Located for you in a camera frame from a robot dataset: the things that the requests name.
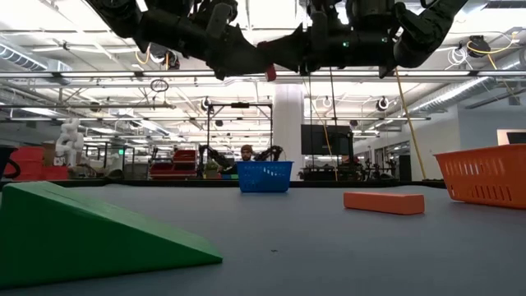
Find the orange brick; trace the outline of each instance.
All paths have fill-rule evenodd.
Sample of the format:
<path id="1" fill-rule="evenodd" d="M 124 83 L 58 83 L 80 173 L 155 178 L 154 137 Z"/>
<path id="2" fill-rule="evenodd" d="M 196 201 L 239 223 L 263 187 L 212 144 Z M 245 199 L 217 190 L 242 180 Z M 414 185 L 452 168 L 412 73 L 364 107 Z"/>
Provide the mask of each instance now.
<path id="1" fill-rule="evenodd" d="M 346 192 L 344 193 L 344 206 L 348 209 L 373 210 L 400 215 L 421 214 L 425 210 L 422 194 Z"/>

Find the person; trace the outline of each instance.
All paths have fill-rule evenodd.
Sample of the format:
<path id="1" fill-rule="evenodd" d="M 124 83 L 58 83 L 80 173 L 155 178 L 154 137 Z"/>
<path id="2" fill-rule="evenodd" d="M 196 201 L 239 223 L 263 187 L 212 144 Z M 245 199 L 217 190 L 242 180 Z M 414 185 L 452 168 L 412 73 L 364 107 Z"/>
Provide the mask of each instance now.
<path id="1" fill-rule="evenodd" d="M 250 145 L 243 145 L 241 147 L 241 160 L 242 161 L 252 161 L 252 154 L 254 150 Z M 222 174 L 238 174 L 238 167 L 234 164 L 231 168 L 225 169 L 221 166 L 218 167 L 218 172 Z"/>
<path id="2" fill-rule="evenodd" d="M 251 161 L 253 153 L 254 151 L 252 150 L 252 146 L 243 145 L 243 147 L 241 147 L 241 159 L 243 161 Z"/>

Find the yellow cable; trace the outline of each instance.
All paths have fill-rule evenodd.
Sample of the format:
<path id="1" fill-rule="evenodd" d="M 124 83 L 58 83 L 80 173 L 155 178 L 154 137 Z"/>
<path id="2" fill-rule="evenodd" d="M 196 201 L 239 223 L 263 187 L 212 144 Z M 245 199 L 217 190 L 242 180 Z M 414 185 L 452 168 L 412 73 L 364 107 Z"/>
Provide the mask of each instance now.
<path id="1" fill-rule="evenodd" d="M 515 40 L 515 34 L 512 34 L 511 35 L 511 41 L 510 41 L 510 44 L 508 44 L 508 46 L 504 47 L 503 49 L 498 49 L 498 50 L 495 50 L 495 51 L 492 51 L 492 52 L 485 52 L 485 51 L 482 51 L 482 50 L 478 50 L 478 49 L 473 49 L 471 46 L 469 46 L 472 41 L 469 41 L 468 44 L 466 44 L 466 47 L 475 52 L 475 53 L 482 53 L 482 54 L 495 54 L 495 53 L 502 53 L 503 51 L 507 50 L 507 49 L 510 49 L 511 45 L 513 45 L 514 43 L 514 40 Z"/>
<path id="2" fill-rule="evenodd" d="M 137 59 L 137 61 L 143 65 L 146 65 L 148 63 L 148 61 L 150 60 L 150 46 L 148 46 L 148 49 L 146 50 L 146 61 L 141 61 L 141 59 L 139 58 L 139 54 L 137 52 L 135 52 L 135 58 Z"/>
<path id="3" fill-rule="evenodd" d="M 490 59 L 490 63 L 491 63 L 491 65 L 493 66 L 493 68 L 494 68 L 495 70 L 499 70 L 499 69 L 496 67 L 495 62 L 493 62 L 493 58 L 491 57 L 490 54 L 487 55 L 487 58 Z"/>
<path id="4" fill-rule="evenodd" d="M 305 88 L 307 88 L 307 83 L 305 83 L 305 80 L 303 80 L 303 84 L 305 85 Z M 318 120 L 321 121 L 321 124 L 323 124 L 323 131 L 325 132 L 325 141 L 327 142 L 327 147 L 329 148 L 330 162 L 335 167 L 335 178 L 336 178 L 336 181 L 338 181 L 338 167 L 337 167 L 337 165 L 335 163 L 335 160 L 332 159 L 332 150 L 330 148 L 329 133 L 327 132 L 327 126 L 325 125 L 325 121 L 321 120 L 321 116 L 318 113 L 318 110 L 316 110 L 316 108 L 314 108 L 314 103 L 312 103 L 312 95 L 311 95 L 310 91 L 309 91 L 309 98 L 310 98 L 310 101 L 311 101 L 311 109 L 314 110 L 314 112 L 316 112 L 316 116 L 318 117 Z"/>
<path id="5" fill-rule="evenodd" d="M 491 57 L 490 54 L 487 55 L 487 58 L 490 59 L 490 63 L 491 63 L 491 65 L 493 66 L 493 68 L 494 68 L 495 70 L 499 70 L 499 69 L 496 67 L 495 61 L 493 61 L 493 58 Z M 514 98 L 517 100 L 517 102 L 519 102 L 519 104 L 520 104 L 520 99 L 519 99 L 519 98 L 517 97 L 517 95 L 515 95 L 515 93 L 512 91 L 511 87 L 508 86 L 508 84 L 506 83 L 506 81 L 502 81 L 502 82 L 504 82 L 504 85 L 505 85 L 506 88 L 508 89 L 508 92 L 510 93 L 510 95 L 513 95 L 513 97 L 514 97 Z"/>
<path id="6" fill-rule="evenodd" d="M 420 149 L 418 149 L 417 136 L 414 133 L 413 122 L 411 121 L 411 116 L 409 115 L 409 112 L 408 112 L 408 106 L 405 103 L 404 92 L 402 91 L 402 83 L 400 82 L 398 68 L 395 68 L 395 71 L 396 71 L 396 80 L 398 81 L 398 89 L 400 92 L 400 98 L 402 99 L 402 105 L 404 106 L 405 116 L 408 118 L 409 128 L 411 129 L 411 136 L 413 137 L 414 148 L 417 151 L 417 157 L 418 157 L 418 163 L 420 164 L 420 170 L 422 171 L 422 176 L 424 177 L 424 179 L 427 179 L 426 170 L 424 169 L 424 163 L 422 162 L 422 157 L 420 156 Z"/>

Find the white pillar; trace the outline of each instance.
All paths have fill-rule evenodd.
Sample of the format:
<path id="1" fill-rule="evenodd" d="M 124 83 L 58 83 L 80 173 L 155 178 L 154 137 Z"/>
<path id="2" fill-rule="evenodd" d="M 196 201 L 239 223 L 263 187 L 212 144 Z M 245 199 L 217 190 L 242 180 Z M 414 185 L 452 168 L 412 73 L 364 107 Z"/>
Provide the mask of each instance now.
<path id="1" fill-rule="evenodd" d="M 304 166 L 301 126 L 303 123 L 303 88 L 301 85 L 276 85 L 274 96 L 274 145 L 283 147 L 280 160 L 293 161 L 290 179 L 299 180 Z"/>

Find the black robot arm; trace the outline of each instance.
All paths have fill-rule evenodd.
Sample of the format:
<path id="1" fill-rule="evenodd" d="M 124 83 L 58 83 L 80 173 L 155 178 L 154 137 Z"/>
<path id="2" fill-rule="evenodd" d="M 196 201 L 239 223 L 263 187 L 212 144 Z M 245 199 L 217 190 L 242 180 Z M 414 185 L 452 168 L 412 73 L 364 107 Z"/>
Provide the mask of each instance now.
<path id="1" fill-rule="evenodd" d="M 338 19 L 341 0 L 311 0 L 312 26 L 258 45 L 269 59 L 302 75 L 321 67 L 378 66 L 380 77 L 395 67 L 419 67 L 447 36 L 468 0 L 435 0 L 419 16 L 395 0 L 347 0 L 348 25 Z M 399 28 L 404 32 L 396 34 Z"/>
<path id="2" fill-rule="evenodd" d="M 150 43 L 159 44 L 205 61 L 224 79 L 267 72 L 273 64 L 302 75 L 321 67 L 378 66 L 380 77 L 397 66 L 418 67 L 441 45 L 468 0 L 435 0 L 419 16 L 395 0 L 347 0 L 348 25 L 335 8 L 342 0 L 311 0 L 312 26 L 257 48 L 238 25 L 228 25 L 238 14 L 235 0 L 145 0 L 146 12 L 136 0 L 86 1 L 143 53 Z M 404 32 L 397 37 L 399 28 Z"/>
<path id="3" fill-rule="evenodd" d="M 205 61 L 219 79 L 263 73 L 272 66 L 245 40 L 239 25 L 228 25 L 238 14 L 235 0 L 146 0 L 146 12 L 136 0 L 86 1 L 115 34 L 133 38 L 143 53 L 150 43 L 163 45 Z"/>
<path id="4" fill-rule="evenodd" d="M 278 161 L 279 156 L 281 155 L 282 152 L 283 152 L 283 148 L 281 148 L 280 146 L 272 146 L 271 148 L 254 156 L 254 161 L 266 161 L 271 156 L 272 158 L 270 160 Z"/>
<path id="5" fill-rule="evenodd" d="M 208 156 L 223 168 L 226 169 L 231 166 L 226 157 L 221 155 L 216 149 L 208 145 L 199 146 L 199 164 L 197 166 L 197 177 L 202 178 L 203 173 L 205 172 L 205 151 L 208 151 Z"/>

